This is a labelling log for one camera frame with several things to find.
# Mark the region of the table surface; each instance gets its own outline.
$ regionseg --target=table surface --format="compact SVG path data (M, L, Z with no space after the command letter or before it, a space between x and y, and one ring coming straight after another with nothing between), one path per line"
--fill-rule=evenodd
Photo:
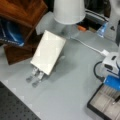
M75 37L100 51L118 50L115 43L90 31ZM93 66L104 57L72 39L67 40L63 52L65 59L33 88L33 81L25 80L33 69L31 59L9 66L1 47L0 81L42 120L101 120L86 105L101 84Z

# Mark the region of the wire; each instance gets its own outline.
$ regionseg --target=wire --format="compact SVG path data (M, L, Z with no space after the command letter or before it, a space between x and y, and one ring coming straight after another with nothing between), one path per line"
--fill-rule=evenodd
M96 77L97 79L99 79L101 82L103 82L105 78L97 75L97 73L96 73L96 67L97 67L99 64L101 64L101 63L102 63L102 61L97 62L97 63L94 65L93 72L94 72L95 77Z
M90 48L90 49L92 49L92 50L94 50L94 51L96 51L96 52L98 52L98 53L101 54L101 51L99 51L99 50L97 50L97 49L95 49L95 48L93 48L93 47L85 44L84 42L80 41L79 39L76 39L76 38L73 38L73 37L71 37L71 38L74 39L74 40L77 40L78 42L80 42L80 43L83 44L84 46L86 46L86 47L88 47L88 48Z
M97 53L101 54L101 55L104 56L104 57L106 57L106 56L109 54L109 52L108 52L107 50L99 51L99 50L97 50L97 49L95 49L95 48L93 48L93 47L85 44L84 42L80 41L80 40L77 39L77 38L73 38L73 37L71 37L71 38L74 39L74 40L77 40L78 42L80 42L80 43L83 44L84 46L86 46L86 47L88 47L88 48L96 51Z
M105 17L103 17L103 16L101 16L101 15L98 15L97 13L94 13L94 12L88 11L88 10L86 10L86 12L87 12L87 13L91 13L91 14L93 14L93 15L96 15L96 16L102 18L104 21L108 22L108 20L107 20Z

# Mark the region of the electronic device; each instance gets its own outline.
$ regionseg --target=electronic device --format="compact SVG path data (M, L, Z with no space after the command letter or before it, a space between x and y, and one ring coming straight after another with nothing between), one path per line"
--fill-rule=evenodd
M27 81L30 82L34 77L38 78L38 81L33 83L33 86L36 86L41 82L44 74L48 76L50 75L65 42L66 39L62 37L59 37L47 30L44 32L44 35L31 60L31 64L34 66L34 69L32 75L27 78Z

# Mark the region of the workbench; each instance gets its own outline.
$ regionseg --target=workbench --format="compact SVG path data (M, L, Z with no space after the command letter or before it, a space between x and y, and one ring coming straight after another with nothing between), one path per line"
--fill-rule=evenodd
M118 50L115 43L90 31L74 37L100 51ZM41 120L101 120L86 106L101 84L93 67L104 57L72 39L67 40L63 54L65 59L34 88L34 81L26 82L33 69L31 59L9 66L0 47L0 81Z

